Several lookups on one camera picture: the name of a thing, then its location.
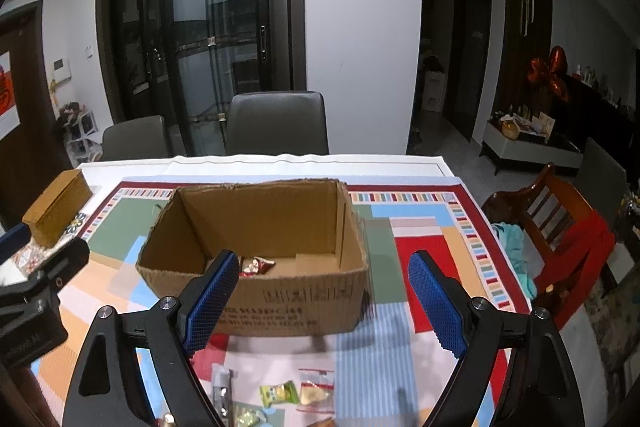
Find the grey white snack bar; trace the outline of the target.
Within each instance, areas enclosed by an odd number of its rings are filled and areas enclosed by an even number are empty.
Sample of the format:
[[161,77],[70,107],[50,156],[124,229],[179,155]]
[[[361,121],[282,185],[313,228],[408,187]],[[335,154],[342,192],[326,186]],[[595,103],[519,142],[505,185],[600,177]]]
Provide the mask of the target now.
[[232,424],[232,372],[228,367],[212,365],[212,402],[222,425]]

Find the pale green candy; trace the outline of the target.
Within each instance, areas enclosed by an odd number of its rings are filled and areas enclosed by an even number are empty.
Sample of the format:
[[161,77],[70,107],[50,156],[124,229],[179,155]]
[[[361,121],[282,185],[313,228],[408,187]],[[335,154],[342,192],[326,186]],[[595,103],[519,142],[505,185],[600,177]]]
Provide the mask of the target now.
[[267,418],[262,410],[235,404],[233,407],[233,421],[235,427],[257,427],[264,425]]

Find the colourful patterned tablecloth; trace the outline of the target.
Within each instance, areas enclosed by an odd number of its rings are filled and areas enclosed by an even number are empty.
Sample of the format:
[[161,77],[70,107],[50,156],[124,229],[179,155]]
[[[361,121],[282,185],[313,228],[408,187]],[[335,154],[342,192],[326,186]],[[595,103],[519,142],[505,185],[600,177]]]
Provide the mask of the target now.
[[462,183],[342,185],[122,182],[85,208],[90,259],[61,291],[65,343],[32,369],[61,416],[102,306],[141,311],[181,293],[221,249],[271,270],[243,277],[195,353],[198,381],[230,369],[235,414],[269,426],[420,426],[454,370],[409,284],[428,251],[448,277],[497,309],[526,313],[508,259]]

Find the red snack packet in box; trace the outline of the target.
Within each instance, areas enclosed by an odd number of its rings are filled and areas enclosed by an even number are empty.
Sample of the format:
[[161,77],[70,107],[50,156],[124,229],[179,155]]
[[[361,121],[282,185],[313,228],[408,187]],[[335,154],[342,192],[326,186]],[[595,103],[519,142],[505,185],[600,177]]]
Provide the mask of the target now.
[[269,273],[277,262],[263,257],[251,257],[240,259],[240,277],[257,277]]

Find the brown cardboard box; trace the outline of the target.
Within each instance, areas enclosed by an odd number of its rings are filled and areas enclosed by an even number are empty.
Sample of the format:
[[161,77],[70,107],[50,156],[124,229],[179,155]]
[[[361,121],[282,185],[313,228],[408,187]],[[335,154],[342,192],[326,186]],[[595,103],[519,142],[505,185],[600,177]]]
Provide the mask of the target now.
[[136,268],[158,297],[178,296],[221,251],[277,262],[240,277],[216,333],[318,336],[352,331],[369,289],[362,226],[344,183],[332,179],[177,188]]

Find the red and white door poster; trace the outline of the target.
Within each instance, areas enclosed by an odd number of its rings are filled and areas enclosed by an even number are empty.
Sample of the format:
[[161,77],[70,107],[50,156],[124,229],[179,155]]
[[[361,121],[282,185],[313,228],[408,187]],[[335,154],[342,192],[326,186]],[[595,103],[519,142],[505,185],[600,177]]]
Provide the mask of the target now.
[[11,72],[10,52],[0,56],[0,140],[21,124],[18,115],[14,81]]

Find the green yellow candy packet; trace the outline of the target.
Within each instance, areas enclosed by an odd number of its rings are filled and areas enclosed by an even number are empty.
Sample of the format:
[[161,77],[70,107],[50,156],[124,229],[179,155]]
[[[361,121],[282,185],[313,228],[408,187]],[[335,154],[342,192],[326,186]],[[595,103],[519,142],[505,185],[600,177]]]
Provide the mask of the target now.
[[259,387],[259,395],[263,407],[291,403],[298,404],[299,397],[294,381],[286,381],[283,384],[265,385]]

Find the white shoe rack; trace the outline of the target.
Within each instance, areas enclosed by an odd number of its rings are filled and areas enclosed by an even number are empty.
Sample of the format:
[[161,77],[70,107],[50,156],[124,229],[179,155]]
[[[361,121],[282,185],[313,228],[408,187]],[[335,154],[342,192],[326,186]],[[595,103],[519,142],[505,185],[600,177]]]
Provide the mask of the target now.
[[54,135],[61,141],[74,168],[102,156],[102,132],[93,111],[84,104],[70,102],[58,111]]

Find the red wooden chair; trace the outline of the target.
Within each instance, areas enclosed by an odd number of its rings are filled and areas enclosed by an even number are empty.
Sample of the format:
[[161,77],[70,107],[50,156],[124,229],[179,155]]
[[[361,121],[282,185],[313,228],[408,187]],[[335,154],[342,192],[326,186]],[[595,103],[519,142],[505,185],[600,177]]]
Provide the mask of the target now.
[[534,303],[562,329],[597,283],[615,235],[577,188],[547,165],[532,184],[491,194],[482,205],[491,222],[518,225],[535,247],[542,269]]

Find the clear red-edged cake packet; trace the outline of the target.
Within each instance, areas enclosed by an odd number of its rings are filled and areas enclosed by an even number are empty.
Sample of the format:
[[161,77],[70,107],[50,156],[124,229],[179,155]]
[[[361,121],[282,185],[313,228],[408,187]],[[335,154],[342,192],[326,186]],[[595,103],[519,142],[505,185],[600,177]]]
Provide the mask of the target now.
[[300,386],[297,410],[304,413],[333,414],[335,372],[333,369],[298,370]]

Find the grey chair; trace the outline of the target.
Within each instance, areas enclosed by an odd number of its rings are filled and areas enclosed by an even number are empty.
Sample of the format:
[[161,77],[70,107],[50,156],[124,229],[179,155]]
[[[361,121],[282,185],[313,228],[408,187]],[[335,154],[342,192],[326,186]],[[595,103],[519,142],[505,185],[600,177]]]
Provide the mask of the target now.
[[171,146],[160,115],[113,124],[103,132],[102,161],[168,158]]
[[314,91],[238,94],[227,115],[228,155],[329,155],[326,106]]

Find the white low cabinet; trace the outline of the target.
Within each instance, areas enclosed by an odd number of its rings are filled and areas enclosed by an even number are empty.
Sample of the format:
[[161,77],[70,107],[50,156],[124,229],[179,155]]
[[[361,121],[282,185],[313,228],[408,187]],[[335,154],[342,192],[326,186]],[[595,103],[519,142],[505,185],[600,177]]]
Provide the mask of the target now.
[[565,171],[577,171],[584,155],[574,150],[547,144],[507,138],[492,122],[488,122],[480,142],[480,156],[494,165],[494,173],[501,171],[533,172],[538,167],[553,164]]

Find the white box in hallway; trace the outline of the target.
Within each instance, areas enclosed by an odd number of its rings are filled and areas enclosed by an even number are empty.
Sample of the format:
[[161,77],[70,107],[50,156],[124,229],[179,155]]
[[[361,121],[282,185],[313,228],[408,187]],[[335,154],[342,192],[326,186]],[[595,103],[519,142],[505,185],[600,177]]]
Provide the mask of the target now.
[[440,113],[446,92],[446,75],[443,72],[427,72],[422,108],[425,112]]

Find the red heart balloons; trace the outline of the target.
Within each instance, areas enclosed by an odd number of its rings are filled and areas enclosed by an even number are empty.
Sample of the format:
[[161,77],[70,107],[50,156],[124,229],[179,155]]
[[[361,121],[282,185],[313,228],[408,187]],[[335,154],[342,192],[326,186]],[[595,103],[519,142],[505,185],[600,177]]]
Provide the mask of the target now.
[[530,60],[526,78],[531,84],[544,86],[562,101],[567,101],[567,69],[565,50],[562,46],[554,46],[550,51],[548,60],[541,57],[535,57]]

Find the black glass sliding door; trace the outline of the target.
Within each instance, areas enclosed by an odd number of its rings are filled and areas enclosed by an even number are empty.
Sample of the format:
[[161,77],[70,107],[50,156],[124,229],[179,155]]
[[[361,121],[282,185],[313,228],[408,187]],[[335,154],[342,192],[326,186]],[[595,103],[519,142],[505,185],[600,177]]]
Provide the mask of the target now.
[[306,86],[304,0],[96,0],[114,121],[163,117],[178,154],[221,155],[235,95]]

